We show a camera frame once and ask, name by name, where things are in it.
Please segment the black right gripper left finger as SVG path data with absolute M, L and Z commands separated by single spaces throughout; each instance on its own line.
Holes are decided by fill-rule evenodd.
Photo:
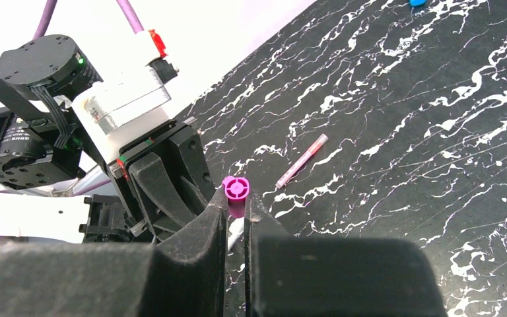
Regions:
M 0 246 L 0 316 L 222 316 L 227 199 L 160 244 Z

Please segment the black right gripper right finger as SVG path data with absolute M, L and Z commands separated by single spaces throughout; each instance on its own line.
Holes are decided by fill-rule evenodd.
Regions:
M 445 316 L 429 260 L 394 238 L 295 237 L 245 202 L 247 316 Z

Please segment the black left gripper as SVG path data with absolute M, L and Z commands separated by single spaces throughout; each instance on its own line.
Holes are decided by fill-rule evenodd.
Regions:
M 109 164 L 132 241 L 163 241 L 206 208 L 215 193 L 196 129 L 167 122 L 125 145 Z

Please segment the white green-tipped pen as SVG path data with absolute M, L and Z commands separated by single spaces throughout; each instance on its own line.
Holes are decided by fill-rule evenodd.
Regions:
M 244 232 L 244 218 L 234 219 L 229 226 L 228 232 L 227 250 L 231 251 Z

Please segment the magenta pen cap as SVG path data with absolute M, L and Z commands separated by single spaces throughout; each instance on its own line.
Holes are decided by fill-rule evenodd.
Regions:
M 222 187 L 227 198 L 228 212 L 234 218 L 245 215 L 246 199 L 250 194 L 250 183 L 246 178 L 227 176 L 222 181 Z

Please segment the pink translucent pen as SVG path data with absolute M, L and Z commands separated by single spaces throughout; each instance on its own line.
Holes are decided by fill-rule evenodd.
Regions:
M 281 189 L 286 186 L 290 179 L 321 149 L 328 139 L 329 137 L 322 133 L 300 158 L 276 181 L 275 187 Z

